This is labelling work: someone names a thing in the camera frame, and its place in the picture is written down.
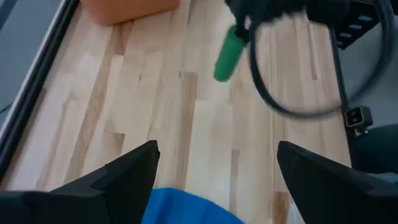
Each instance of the blue fabric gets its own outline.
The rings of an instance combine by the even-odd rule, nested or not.
[[[142,223],[240,224],[243,222],[209,200],[167,188],[152,191]]]

